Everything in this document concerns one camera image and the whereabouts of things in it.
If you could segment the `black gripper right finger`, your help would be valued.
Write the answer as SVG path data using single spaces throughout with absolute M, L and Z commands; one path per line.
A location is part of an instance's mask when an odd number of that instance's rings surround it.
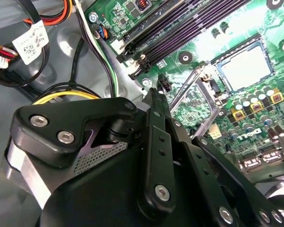
M 171 117 L 165 95 L 156 92 L 171 130 L 176 154 L 195 180 L 201 201 L 197 216 L 205 227 L 284 227 L 279 208 L 269 201 L 204 137 L 191 140 Z

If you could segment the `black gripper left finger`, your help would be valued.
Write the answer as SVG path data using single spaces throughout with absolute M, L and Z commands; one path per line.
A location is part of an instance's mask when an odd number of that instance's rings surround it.
M 172 136 L 151 89 L 137 107 L 123 97 L 30 105 L 11 124 L 11 165 L 42 210 L 63 183 L 123 151 L 142 153 L 137 205 L 145 217 L 176 208 Z

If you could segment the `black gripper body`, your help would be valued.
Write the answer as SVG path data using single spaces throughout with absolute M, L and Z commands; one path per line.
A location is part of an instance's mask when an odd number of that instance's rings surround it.
M 139 210 L 142 153 L 123 151 L 63 183 L 48 199 L 41 227 L 212 227 L 211 214 L 191 171 L 174 165 L 177 205 L 158 221 Z

